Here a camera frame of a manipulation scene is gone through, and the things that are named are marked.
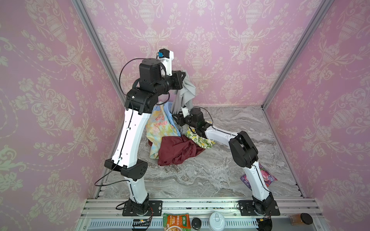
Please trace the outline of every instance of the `pink wall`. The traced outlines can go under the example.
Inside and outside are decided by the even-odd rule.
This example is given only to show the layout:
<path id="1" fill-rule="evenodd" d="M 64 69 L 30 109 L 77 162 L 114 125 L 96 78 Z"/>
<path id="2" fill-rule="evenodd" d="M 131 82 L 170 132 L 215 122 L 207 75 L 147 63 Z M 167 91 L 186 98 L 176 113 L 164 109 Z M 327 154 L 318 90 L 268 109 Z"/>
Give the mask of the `pink wall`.
<path id="1" fill-rule="evenodd" d="M 202 105 L 260 105 L 320 2 L 84 0 L 117 76 L 166 47 Z M 123 71 L 125 92 L 138 63 Z"/>
<path id="2" fill-rule="evenodd" d="M 370 219 L 370 1 L 336 0 L 268 115 L 333 231 Z"/>
<path id="3" fill-rule="evenodd" d="M 0 230 L 74 230 L 123 107 L 71 1 L 2 1 Z"/>

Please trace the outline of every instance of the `gray cloth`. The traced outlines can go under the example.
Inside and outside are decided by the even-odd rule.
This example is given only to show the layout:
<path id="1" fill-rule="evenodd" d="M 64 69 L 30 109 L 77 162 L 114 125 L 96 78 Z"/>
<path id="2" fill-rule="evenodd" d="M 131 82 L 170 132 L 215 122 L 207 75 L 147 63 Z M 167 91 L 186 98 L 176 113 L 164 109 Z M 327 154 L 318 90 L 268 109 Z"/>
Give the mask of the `gray cloth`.
<path id="1" fill-rule="evenodd" d="M 174 91 L 176 98 L 171 107 L 172 114 L 178 114 L 184 106 L 189 110 L 193 108 L 192 99 L 195 97 L 195 86 L 190 82 L 188 72 L 186 70 L 183 70 L 183 72 L 186 76 L 182 81 L 182 89 Z"/>
<path id="2" fill-rule="evenodd" d="M 174 124 L 175 124 L 175 127 L 177 128 L 177 130 L 180 131 L 180 134 L 181 135 L 185 135 L 186 132 L 188 131 L 188 128 L 189 126 L 187 124 L 184 124 L 183 126 L 180 126 L 176 123 L 176 121 L 174 120 Z"/>

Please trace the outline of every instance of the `white plastic housing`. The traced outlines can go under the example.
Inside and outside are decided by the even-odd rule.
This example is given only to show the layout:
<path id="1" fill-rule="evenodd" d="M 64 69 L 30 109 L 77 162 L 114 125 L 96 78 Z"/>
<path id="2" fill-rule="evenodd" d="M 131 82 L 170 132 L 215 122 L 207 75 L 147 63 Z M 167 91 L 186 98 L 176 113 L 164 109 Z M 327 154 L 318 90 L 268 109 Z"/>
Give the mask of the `white plastic housing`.
<path id="1" fill-rule="evenodd" d="M 133 179 L 127 177 L 125 177 L 125 179 L 129 180 L 129 182 L 127 182 L 127 185 L 130 190 L 130 199 L 138 204 L 142 204 L 148 195 L 148 192 L 145 189 L 144 177 L 138 179 L 137 181 L 134 181 Z"/>
<path id="2" fill-rule="evenodd" d="M 183 114 L 184 118 L 187 117 L 188 115 L 190 115 L 189 109 L 187 107 L 183 107 L 183 108 L 181 108 L 181 110 L 182 110 L 182 114 Z"/>
<path id="3" fill-rule="evenodd" d="M 270 191 L 263 180 L 258 161 L 252 164 L 252 168 L 249 169 L 244 167 L 243 169 L 248 177 L 253 196 L 260 201 L 266 199 L 269 196 Z"/>
<path id="4" fill-rule="evenodd" d="M 142 115 L 138 113 L 138 111 L 132 109 L 125 111 L 125 122 L 123 123 L 121 137 L 117 149 L 112 156 L 114 163 L 117 164 L 119 160 L 118 165 L 121 167 L 124 165 L 126 165 L 127 168 L 132 167 L 138 160 L 137 155 L 141 135 L 150 117 L 149 113 L 143 113 Z"/>
<path id="5" fill-rule="evenodd" d="M 168 76 L 172 76 L 172 60 L 174 59 L 174 52 L 169 51 L 169 58 L 159 58 L 166 68 L 166 73 Z"/>
<path id="6" fill-rule="evenodd" d="M 205 133 L 208 139 L 220 142 L 227 145 L 228 147 L 230 147 L 229 140 L 231 138 L 235 138 L 238 135 L 236 132 L 229 132 L 215 126 L 207 128 Z"/>

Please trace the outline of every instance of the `colorful bag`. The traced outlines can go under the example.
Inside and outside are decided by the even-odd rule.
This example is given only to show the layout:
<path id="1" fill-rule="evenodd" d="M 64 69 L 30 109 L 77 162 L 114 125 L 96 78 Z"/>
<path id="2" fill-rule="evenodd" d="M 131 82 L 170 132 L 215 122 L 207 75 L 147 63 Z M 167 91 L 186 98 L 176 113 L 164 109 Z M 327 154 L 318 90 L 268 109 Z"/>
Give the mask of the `colorful bag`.
<path id="1" fill-rule="evenodd" d="M 261 170 L 261 174 L 262 174 L 262 177 L 263 177 L 263 180 L 265 181 L 265 184 L 267 187 L 270 186 L 270 184 L 277 180 L 275 176 L 271 175 L 269 173 L 269 171 L 267 171 L 261 164 L 259 164 L 259 169 Z M 247 185 L 247 187 L 252 190 L 251 186 L 250 186 L 250 183 L 249 183 L 249 180 L 248 180 L 248 177 L 246 176 L 246 174 L 242 175 L 240 177 L 240 179 L 244 182 L 245 185 Z"/>

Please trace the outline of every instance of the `black jar lid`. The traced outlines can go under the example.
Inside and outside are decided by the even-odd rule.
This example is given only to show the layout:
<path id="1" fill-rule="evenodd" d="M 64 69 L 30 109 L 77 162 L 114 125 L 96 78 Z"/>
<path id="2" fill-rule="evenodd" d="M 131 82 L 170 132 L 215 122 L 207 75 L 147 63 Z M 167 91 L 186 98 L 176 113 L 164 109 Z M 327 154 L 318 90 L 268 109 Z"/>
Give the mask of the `black jar lid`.
<path id="1" fill-rule="evenodd" d="M 301 220 L 307 225 L 313 223 L 312 217 L 308 213 L 301 213 Z"/>
<path id="2" fill-rule="evenodd" d="M 193 229 L 198 230 L 202 226 L 202 221 L 198 217 L 194 217 L 193 220 L 191 221 L 191 227 Z"/>

